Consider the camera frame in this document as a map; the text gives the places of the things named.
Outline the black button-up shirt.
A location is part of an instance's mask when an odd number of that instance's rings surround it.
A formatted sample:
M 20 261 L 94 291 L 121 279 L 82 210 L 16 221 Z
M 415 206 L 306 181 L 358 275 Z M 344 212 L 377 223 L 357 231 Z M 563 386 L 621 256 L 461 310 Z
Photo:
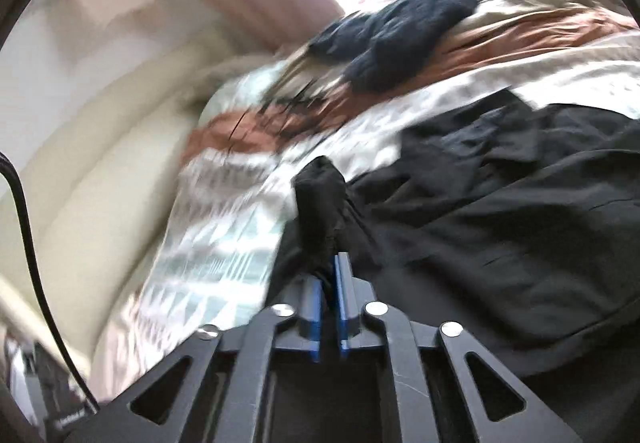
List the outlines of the black button-up shirt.
M 590 442 L 639 435 L 639 124 L 509 91 L 401 132 L 352 180 L 294 179 L 267 296 L 332 257 L 413 321 L 456 321 Z

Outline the dark knitted sweater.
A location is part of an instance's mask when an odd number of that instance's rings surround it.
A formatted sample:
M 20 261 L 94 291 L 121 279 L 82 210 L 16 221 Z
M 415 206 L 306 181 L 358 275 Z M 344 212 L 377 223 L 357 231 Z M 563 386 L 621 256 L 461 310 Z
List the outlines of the dark knitted sweater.
M 395 0 L 374 13 L 335 21 L 309 41 L 317 58 L 343 63 L 352 90 L 382 93 L 422 70 L 451 29 L 480 0 Z

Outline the rust brown duvet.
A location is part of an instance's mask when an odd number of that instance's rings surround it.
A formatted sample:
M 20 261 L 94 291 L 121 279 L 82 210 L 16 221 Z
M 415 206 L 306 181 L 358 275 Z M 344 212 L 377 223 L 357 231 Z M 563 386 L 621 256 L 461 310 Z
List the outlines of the rust brown duvet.
M 412 50 L 396 28 L 376 35 L 371 49 L 346 65 L 330 65 L 309 47 L 291 56 L 255 104 L 205 112 L 181 161 L 211 148 L 276 152 L 335 130 L 369 108 L 477 68 L 569 48 L 630 32 L 632 18 L 605 8 L 529 12 L 469 29 L 456 27 L 428 51 Z

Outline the patterned geometric bed blanket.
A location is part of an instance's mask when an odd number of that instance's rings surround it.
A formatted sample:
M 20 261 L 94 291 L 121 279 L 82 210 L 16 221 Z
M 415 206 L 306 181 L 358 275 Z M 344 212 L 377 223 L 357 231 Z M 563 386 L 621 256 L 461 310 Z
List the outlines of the patterned geometric bed blanket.
M 311 159 L 328 157 L 352 180 L 393 163 L 405 128 L 502 88 L 536 108 L 582 104 L 637 117 L 639 35 L 477 68 L 375 105 L 279 155 L 198 155 L 179 172 L 171 213 L 115 301 L 94 351 L 93 394 L 116 397 L 198 326 L 231 328 L 257 312 L 295 214 L 292 180 Z

